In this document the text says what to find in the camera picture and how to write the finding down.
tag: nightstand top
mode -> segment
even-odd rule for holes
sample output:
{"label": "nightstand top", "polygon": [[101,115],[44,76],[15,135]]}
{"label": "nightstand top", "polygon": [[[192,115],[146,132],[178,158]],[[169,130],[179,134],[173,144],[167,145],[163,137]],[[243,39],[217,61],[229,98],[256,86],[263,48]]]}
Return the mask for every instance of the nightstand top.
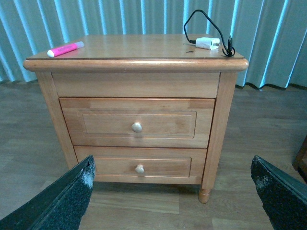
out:
{"label": "nightstand top", "polygon": [[[190,35],[202,37],[205,34]],[[83,41],[84,47],[53,59],[224,59],[222,47],[216,50],[196,48],[184,34],[147,34],[147,35],[88,35],[76,41]],[[243,58],[236,53],[235,58]],[[27,58],[51,59],[47,51]]]}
{"label": "nightstand top", "polygon": [[[189,36],[194,39],[206,35]],[[141,71],[158,65],[160,70],[169,71],[242,71],[248,66],[248,61],[239,53],[226,57],[222,47],[216,50],[196,48],[184,34],[88,35],[72,43],[78,41],[84,42],[83,48],[57,57],[48,57],[47,51],[41,52],[28,57],[24,67],[30,71],[104,71],[106,68],[107,71],[110,68]]]}

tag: pink highlighter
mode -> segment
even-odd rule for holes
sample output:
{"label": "pink highlighter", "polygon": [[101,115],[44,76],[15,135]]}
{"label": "pink highlighter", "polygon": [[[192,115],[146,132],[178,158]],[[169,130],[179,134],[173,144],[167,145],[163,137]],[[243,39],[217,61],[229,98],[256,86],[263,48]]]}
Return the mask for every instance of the pink highlighter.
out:
{"label": "pink highlighter", "polygon": [[82,48],[82,47],[84,47],[83,42],[76,42],[76,43],[72,43],[72,44],[69,44],[69,45],[65,45],[65,46],[61,46],[61,47],[58,47],[58,48],[51,49],[47,52],[47,55],[49,57],[53,58],[53,57],[71,52],[73,50]]}

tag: drawer panel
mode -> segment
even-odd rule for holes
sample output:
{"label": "drawer panel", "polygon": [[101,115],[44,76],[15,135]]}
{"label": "drawer panel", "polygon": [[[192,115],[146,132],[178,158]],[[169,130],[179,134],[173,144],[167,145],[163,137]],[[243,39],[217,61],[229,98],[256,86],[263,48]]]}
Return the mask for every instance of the drawer panel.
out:
{"label": "drawer panel", "polygon": [[[93,155],[96,180],[108,182],[200,184],[206,156],[205,149],[74,148],[79,162]],[[138,165],[143,173],[136,172]]]}
{"label": "drawer panel", "polygon": [[52,73],[59,97],[215,98],[220,73]]}
{"label": "drawer panel", "polygon": [[214,107],[214,99],[60,98],[60,103],[73,145],[87,146],[206,148]]}

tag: white charger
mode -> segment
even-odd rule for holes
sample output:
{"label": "white charger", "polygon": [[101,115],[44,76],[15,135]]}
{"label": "white charger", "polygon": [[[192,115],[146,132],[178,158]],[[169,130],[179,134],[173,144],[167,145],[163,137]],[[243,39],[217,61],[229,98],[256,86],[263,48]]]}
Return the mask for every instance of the white charger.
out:
{"label": "white charger", "polygon": [[197,48],[213,50],[213,49],[218,49],[219,44],[220,44],[219,38],[200,37],[196,39],[195,46]]}

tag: black cable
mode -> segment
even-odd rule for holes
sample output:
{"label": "black cable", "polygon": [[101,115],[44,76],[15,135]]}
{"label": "black cable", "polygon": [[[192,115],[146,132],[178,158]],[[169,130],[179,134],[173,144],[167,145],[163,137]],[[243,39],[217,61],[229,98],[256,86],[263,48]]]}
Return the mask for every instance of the black cable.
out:
{"label": "black cable", "polygon": [[202,10],[195,10],[191,16],[189,17],[189,19],[187,20],[187,22],[184,24],[183,26],[183,30],[184,30],[184,33],[187,37],[187,40],[188,42],[192,43],[192,44],[195,44],[196,43],[196,40],[189,40],[189,37],[187,35],[187,31],[186,31],[186,25],[188,24],[188,22],[190,21],[190,19],[193,17],[193,15],[196,13],[196,12],[201,12],[203,13],[203,15],[205,15],[205,17],[208,19],[208,21],[210,21],[210,23],[216,28],[216,30],[219,32],[220,36],[221,36],[221,39],[222,39],[222,43],[223,43],[223,46],[225,48],[225,51],[224,49],[222,49],[223,53],[227,56],[227,57],[232,57],[233,55],[235,55],[236,53],[236,50],[235,48],[232,47],[232,37],[229,36],[228,38],[228,48],[226,48],[226,45],[225,45],[225,42],[224,42],[224,37],[223,37],[223,34],[221,32],[221,30],[217,27],[217,25],[211,20],[211,18],[209,18],[209,16],[205,13],[205,11],[202,11]]}

